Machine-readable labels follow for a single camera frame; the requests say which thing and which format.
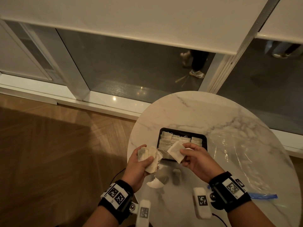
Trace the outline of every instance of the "black wrist strap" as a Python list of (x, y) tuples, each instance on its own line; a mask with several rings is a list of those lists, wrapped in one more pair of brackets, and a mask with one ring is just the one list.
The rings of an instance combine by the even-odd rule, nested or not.
[(251, 201), (244, 184), (228, 171), (214, 177), (209, 185), (214, 191), (216, 201), (223, 204), (226, 212)]
[(117, 220), (119, 225), (129, 216), (129, 207), (134, 191), (129, 184), (118, 180), (111, 184), (101, 195), (98, 206), (105, 207)]

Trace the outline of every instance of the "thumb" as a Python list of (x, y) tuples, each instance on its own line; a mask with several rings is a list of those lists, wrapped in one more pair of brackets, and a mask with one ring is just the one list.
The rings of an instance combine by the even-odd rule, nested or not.
[(153, 156), (149, 156), (147, 159), (141, 161), (140, 163), (142, 164), (142, 166), (144, 168), (148, 167), (154, 160), (154, 157)]
[(197, 157), (199, 155), (198, 151), (189, 149), (180, 149), (180, 153), (190, 157)]

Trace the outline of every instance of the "black plastic container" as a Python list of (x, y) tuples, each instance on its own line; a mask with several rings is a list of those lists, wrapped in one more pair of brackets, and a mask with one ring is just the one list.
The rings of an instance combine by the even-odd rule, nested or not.
[[(166, 127), (163, 127), (163, 128), (160, 129), (160, 133), (159, 133), (159, 137), (158, 137), (158, 143), (157, 143), (157, 148), (159, 147), (159, 142), (160, 142), (162, 131), (173, 133), (174, 135), (179, 135), (181, 137), (187, 136), (188, 138), (195, 137), (195, 138), (202, 139), (202, 147), (207, 150), (207, 138), (206, 138), (205, 135), (197, 134), (197, 133), (192, 133), (192, 132), (188, 132), (188, 131), (174, 130), (174, 129), (170, 129), (170, 128), (166, 128)], [(174, 160), (173, 158), (169, 158), (169, 157), (165, 157), (165, 156), (163, 156), (163, 158), (164, 159), (168, 159), (168, 160)]]

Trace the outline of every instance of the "plastic bag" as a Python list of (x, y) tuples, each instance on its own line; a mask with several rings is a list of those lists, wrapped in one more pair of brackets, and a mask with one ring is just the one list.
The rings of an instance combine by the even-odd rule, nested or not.
[(209, 134), (207, 144), (212, 157), (247, 187), (252, 199), (278, 198), (272, 191), (262, 157), (262, 143), (257, 139), (239, 136), (238, 133), (221, 132)]

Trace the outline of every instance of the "marble table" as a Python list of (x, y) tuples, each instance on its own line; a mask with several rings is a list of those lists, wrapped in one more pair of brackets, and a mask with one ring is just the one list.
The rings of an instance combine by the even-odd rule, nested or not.
[[(128, 143), (128, 159), (142, 145), (157, 146), (162, 127), (204, 134), (208, 152), (224, 168), (236, 175), (251, 192), (267, 191), (278, 199), (254, 200), (276, 226), (298, 226), (301, 192), (293, 164), (278, 138), (254, 114), (219, 95), (186, 91), (167, 95), (151, 104), (138, 118)], [(151, 201), (150, 223), (160, 226), (223, 226), (216, 218), (195, 216), (192, 188), (206, 187), (190, 170), (176, 162), (161, 161), (169, 180), (164, 187), (146, 185), (145, 178), (135, 194), (138, 201)], [(180, 169), (179, 184), (172, 180), (173, 169)], [(228, 226), (225, 211), (211, 207)]]

